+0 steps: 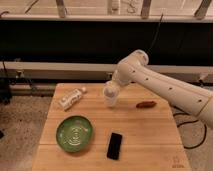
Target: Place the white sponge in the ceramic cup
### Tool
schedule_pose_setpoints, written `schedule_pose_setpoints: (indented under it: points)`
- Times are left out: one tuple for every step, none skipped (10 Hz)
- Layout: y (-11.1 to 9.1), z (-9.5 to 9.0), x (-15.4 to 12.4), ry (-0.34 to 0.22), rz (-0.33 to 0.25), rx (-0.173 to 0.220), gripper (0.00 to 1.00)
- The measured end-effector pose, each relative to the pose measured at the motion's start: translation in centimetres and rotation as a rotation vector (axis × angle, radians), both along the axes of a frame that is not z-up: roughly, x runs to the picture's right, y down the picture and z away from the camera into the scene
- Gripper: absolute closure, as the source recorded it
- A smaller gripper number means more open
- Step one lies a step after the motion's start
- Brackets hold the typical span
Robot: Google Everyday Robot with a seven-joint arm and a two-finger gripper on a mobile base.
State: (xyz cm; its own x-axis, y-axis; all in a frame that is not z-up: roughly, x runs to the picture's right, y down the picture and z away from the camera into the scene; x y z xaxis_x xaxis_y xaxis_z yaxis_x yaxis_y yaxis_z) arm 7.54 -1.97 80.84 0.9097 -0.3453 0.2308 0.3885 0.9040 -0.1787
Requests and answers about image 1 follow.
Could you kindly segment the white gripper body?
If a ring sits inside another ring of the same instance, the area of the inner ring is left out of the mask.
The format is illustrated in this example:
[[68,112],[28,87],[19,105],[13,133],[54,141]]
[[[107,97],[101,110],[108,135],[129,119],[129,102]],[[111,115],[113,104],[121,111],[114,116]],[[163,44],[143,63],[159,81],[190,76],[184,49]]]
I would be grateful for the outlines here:
[[103,96],[108,107],[114,107],[119,94],[119,86],[114,81],[108,81],[103,88]]

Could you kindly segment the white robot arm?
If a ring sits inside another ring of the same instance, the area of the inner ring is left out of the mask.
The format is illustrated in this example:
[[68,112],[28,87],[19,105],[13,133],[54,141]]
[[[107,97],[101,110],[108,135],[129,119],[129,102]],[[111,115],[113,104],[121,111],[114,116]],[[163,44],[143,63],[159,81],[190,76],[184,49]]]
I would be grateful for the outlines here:
[[213,91],[152,71],[146,67],[148,62],[140,49],[118,62],[103,88],[107,105],[114,106],[121,88],[136,82],[213,129]]

